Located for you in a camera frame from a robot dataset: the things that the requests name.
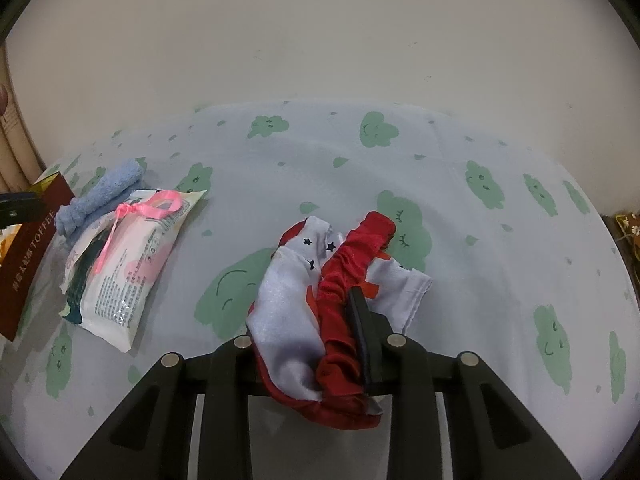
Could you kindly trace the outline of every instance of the pink bow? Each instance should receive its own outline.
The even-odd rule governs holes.
[[[160,209],[150,205],[153,202],[161,201],[161,200],[171,200],[171,205],[167,209]],[[163,189],[162,191],[158,191],[155,193],[149,200],[146,202],[140,202],[137,204],[120,204],[116,208],[116,219],[111,227],[111,232],[109,233],[109,237],[107,238],[102,251],[100,252],[100,256],[95,261],[94,270],[92,271],[94,274],[97,274],[102,270],[104,266],[104,261],[107,258],[107,252],[109,249],[109,245],[111,245],[111,238],[113,237],[113,233],[116,230],[116,226],[118,225],[118,220],[123,219],[126,215],[130,213],[139,213],[142,216],[147,218],[153,218],[154,220],[161,220],[165,216],[175,213],[182,206],[182,197],[180,193],[177,191]]]

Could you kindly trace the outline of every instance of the wall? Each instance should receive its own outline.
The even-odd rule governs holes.
[[[446,111],[638,208],[640,52],[606,0],[33,0],[8,38],[48,163],[199,104],[370,98]]]

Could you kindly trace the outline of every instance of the silver bolt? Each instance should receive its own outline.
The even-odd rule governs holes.
[[[406,345],[406,338],[402,334],[392,334],[386,338],[386,342],[391,346],[400,348]]]
[[[480,362],[480,358],[473,352],[464,352],[460,356],[463,365],[476,366]]]
[[[180,362],[180,356],[178,354],[174,354],[173,352],[169,354],[164,354],[162,359],[160,359],[160,364],[165,368],[172,368]]]
[[[247,335],[239,335],[234,339],[234,345],[238,348],[248,348],[251,346],[251,338]]]

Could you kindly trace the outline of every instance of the rolled blue cloth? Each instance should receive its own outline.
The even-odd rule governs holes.
[[[69,205],[60,207],[54,220],[58,233],[66,238],[76,234],[74,238],[78,239],[93,220],[116,209],[140,187],[143,173],[142,167],[133,159],[107,171],[85,196],[73,198]]]

